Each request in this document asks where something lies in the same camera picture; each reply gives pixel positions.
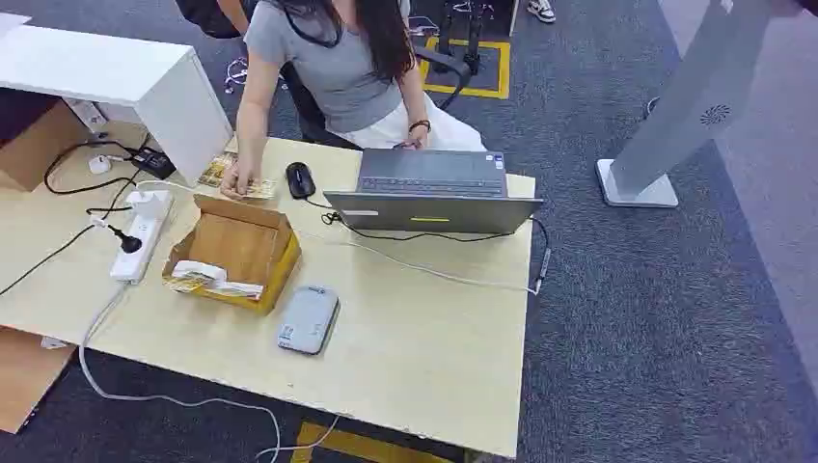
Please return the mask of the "person's right hand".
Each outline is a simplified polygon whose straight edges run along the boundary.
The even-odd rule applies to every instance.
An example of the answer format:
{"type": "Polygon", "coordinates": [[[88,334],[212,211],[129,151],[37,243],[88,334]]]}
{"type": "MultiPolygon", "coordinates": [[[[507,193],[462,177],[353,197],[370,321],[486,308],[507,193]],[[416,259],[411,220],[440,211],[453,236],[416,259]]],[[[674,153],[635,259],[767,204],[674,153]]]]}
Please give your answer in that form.
{"type": "Polygon", "coordinates": [[[235,201],[243,201],[248,188],[258,177],[258,165],[253,160],[239,158],[223,174],[219,191],[235,201]]]}

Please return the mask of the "person's left hand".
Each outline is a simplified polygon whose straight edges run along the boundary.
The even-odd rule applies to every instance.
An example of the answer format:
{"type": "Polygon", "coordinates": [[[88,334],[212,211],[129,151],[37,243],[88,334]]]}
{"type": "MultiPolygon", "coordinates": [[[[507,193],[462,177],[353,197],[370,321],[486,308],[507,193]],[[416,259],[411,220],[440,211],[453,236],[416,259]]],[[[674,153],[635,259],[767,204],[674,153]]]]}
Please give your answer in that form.
{"type": "Polygon", "coordinates": [[[409,132],[407,138],[395,145],[396,149],[423,150],[428,144],[429,130],[425,125],[419,125],[409,132]]]}

